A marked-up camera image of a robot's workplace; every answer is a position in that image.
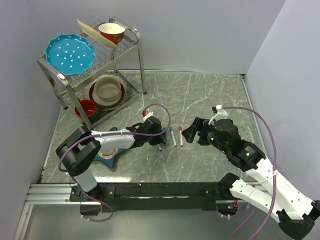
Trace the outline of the white marker with red tip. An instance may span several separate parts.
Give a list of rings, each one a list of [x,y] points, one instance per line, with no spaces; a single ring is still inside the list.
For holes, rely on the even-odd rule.
[[[182,134],[182,131],[183,131],[183,128],[181,125],[179,125],[179,144],[180,144],[180,147],[183,147],[184,146],[184,143],[183,143],[183,134]]]

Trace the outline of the white marker with green tip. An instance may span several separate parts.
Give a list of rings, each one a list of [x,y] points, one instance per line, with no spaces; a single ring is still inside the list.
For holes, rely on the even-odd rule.
[[[177,148],[178,146],[177,146],[177,142],[176,142],[176,138],[175,138],[175,135],[174,135],[174,131],[173,131],[173,127],[172,127],[172,126],[169,127],[169,131],[170,131],[170,135],[171,135],[173,147]]]

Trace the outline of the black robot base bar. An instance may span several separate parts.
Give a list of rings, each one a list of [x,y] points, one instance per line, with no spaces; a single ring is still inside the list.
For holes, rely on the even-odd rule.
[[[99,183],[97,199],[117,211],[201,209],[216,211],[216,203],[235,198],[218,182]]]

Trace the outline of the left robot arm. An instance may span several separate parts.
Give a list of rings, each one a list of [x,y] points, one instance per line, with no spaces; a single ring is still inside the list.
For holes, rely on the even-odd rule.
[[[99,184],[90,170],[99,153],[135,149],[145,143],[156,146],[162,144],[165,138],[161,121],[150,116],[143,122],[114,131],[98,132],[81,126],[56,148],[55,153],[60,158],[58,167],[64,167],[63,170],[81,188],[81,195],[93,201],[102,198]]]

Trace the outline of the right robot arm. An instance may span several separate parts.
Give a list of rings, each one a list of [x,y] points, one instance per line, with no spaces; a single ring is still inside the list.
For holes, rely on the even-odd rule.
[[[267,191],[250,186],[233,174],[226,174],[218,188],[222,198],[242,199],[270,214],[280,229],[294,240],[302,240],[314,227],[320,216],[320,202],[305,196],[274,170],[271,161],[254,143],[241,138],[231,119],[210,122],[196,117],[181,134],[188,143],[198,136],[199,145],[214,146],[232,165],[254,178]]]

